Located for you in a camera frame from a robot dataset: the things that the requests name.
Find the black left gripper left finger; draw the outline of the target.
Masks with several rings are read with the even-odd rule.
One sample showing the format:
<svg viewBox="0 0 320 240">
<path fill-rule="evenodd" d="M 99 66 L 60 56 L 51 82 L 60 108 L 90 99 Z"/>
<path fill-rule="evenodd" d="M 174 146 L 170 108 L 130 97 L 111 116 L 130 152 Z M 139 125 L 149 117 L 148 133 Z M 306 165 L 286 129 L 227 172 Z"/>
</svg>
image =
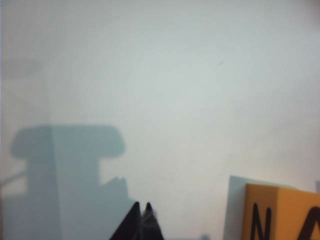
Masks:
<svg viewBox="0 0 320 240">
<path fill-rule="evenodd" d="M 140 217 L 140 204 L 136 201 L 116 228 L 110 240 L 133 240 L 138 231 Z"/>
</svg>

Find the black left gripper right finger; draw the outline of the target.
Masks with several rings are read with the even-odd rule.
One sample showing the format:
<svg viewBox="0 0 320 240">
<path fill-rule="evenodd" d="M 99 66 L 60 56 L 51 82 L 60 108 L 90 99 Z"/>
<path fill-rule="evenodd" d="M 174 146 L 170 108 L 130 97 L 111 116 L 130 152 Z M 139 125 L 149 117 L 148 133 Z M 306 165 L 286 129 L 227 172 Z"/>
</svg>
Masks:
<svg viewBox="0 0 320 240">
<path fill-rule="evenodd" d="M 146 204 L 140 219 L 140 240 L 164 240 L 157 217 L 150 202 Z"/>
</svg>

